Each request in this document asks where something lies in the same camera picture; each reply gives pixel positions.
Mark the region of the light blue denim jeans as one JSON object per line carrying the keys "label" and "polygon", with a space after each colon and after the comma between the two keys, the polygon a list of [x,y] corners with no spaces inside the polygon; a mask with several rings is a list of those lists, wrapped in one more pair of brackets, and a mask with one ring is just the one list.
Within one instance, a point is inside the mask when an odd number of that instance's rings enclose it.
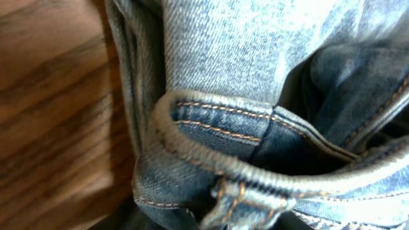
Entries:
{"label": "light blue denim jeans", "polygon": [[107,1],[120,229],[407,229],[407,1]]}

